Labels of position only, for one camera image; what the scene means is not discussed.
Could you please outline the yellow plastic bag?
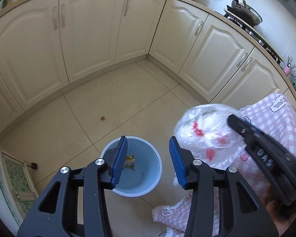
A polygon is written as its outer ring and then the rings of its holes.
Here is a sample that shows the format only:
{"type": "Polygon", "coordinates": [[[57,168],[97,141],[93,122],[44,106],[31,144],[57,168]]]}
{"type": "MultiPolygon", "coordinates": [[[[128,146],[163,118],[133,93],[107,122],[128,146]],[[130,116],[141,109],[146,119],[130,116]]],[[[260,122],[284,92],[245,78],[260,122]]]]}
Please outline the yellow plastic bag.
{"type": "Polygon", "coordinates": [[[133,153],[125,157],[123,168],[128,168],[133,171],[136,170],[136,160],[133,153]]]}

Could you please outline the clear plastic bag red print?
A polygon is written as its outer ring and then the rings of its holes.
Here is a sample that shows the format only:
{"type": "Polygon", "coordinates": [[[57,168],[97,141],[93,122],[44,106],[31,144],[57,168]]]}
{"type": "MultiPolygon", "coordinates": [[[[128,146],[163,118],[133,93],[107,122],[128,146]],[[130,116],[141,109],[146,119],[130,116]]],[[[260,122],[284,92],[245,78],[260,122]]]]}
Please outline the clear plastic bag red print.
{"type": "Polygon", "coordinates": [[[210,167],[225,170],[244,152],[240,134],[227,122],[240,111],[225,104],[203,104],[188,109],[174,128],[181,148],[190,150],[194,158],[210,167]]]}

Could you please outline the blue trash bucket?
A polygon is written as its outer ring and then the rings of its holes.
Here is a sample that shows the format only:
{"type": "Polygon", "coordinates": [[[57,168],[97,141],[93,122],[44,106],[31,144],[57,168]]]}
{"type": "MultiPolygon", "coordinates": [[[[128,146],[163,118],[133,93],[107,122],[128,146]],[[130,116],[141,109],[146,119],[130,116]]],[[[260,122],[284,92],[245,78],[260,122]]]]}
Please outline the blue trash bucket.
{"type": "Polygon", "coordinates": [[[162,175],[162,161],[157,150],[146,140],[136,136],[125,136],[125,156],[134,154],[136,170],[123,168],[119,182],[113,192],[124,197],[148,194],[158,184],[162,175]]]}

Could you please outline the pink checkered tablecloth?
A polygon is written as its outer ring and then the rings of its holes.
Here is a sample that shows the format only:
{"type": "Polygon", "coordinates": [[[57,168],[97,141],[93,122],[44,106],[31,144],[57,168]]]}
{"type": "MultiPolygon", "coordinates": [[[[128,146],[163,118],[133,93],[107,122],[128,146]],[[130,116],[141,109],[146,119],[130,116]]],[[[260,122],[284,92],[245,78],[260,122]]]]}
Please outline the pink checkered tablecloth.
{"type": "Polygon", "coordinates": [[[295,220],[296,113],[285,96],[190,108],[169,153],[187,195],[153,209],[166,236],[281,236],[295,220]]]}

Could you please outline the pink utensil holder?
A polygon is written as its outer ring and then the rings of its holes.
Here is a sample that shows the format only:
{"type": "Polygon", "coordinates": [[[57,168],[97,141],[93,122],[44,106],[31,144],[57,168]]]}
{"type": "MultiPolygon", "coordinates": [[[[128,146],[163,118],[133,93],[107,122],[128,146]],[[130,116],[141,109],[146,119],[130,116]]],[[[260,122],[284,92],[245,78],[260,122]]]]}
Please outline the pink utensil holder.
{"type": "Polygon", "coordinates": [[[284,71],[285,75],[288,76],[288,75],[290,75],[291,68],[290,68],[289,66],[286,65],[286,66],[283,68],[283,71],[284,71]]]}

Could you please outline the cream lower cabinets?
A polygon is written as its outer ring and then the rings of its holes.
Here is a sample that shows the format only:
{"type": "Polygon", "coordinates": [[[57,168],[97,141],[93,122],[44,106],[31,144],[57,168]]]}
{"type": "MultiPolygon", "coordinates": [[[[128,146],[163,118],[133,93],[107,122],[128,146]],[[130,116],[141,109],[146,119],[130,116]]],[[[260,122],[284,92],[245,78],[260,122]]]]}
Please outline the cream lower cabinets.
{"type": "Polygon", "coordinates": [[[17,0],[0,12],[0,134],[62,90],[144,56],[208,102],[296,91],[252,36],[191,0],[17,0]]]}

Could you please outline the black gas stove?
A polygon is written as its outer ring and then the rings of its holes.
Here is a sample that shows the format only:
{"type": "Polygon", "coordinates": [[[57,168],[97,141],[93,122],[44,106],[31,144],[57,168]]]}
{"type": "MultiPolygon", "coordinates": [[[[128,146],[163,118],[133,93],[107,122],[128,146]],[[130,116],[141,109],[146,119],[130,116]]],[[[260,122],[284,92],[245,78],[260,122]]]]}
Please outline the black gas stove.
{"type": "Polygon", "coordinates": [[[242,30],[244,30],[247,34],[253,37],[277,62],[279,65],[284,62],[284,59],[275,51],[275,49],[260,35],[254,28],[248,25],[241,18],[231,13],[230,11],[224,9],[225,15],[224,17],[228,20],[232,21],[236,25],[238,25],[242,30]]]}

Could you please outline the black wok with lid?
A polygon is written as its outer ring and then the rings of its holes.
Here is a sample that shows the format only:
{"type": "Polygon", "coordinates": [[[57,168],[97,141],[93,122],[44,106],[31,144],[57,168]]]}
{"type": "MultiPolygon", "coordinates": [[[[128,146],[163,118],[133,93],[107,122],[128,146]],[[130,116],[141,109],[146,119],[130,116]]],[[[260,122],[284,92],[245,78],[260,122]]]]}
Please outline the black wok with lid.
{"type": "Polygon", "coordinates": [[[240,0],[232,0],[231,5],[227,5],[227,10],[236,15],[238,18],[241,18],[253,28],[262,23],[262,17],[260,14],[255,9],[247,5],[245,0],[242,2],[240,0]]]}

